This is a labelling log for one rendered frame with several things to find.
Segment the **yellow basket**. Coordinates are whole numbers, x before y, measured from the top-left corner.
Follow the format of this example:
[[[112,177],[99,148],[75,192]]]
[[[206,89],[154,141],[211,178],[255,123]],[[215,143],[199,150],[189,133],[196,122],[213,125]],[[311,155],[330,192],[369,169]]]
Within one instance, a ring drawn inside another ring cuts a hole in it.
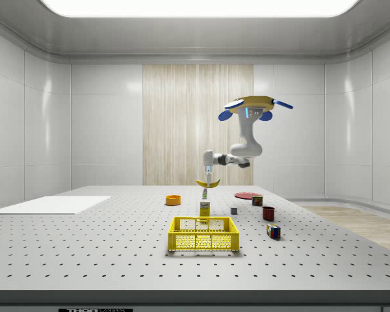
[[[239,250],[239,231],[228,216],[175,216],[168,230],[169,250]]]

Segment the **white board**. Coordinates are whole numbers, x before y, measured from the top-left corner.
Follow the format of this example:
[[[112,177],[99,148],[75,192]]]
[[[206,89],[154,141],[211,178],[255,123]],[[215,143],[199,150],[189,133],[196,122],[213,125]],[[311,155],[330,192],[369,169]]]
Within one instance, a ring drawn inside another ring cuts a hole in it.
[[[0,215],[76,215],[110,196],[44,196],[0,208]]]

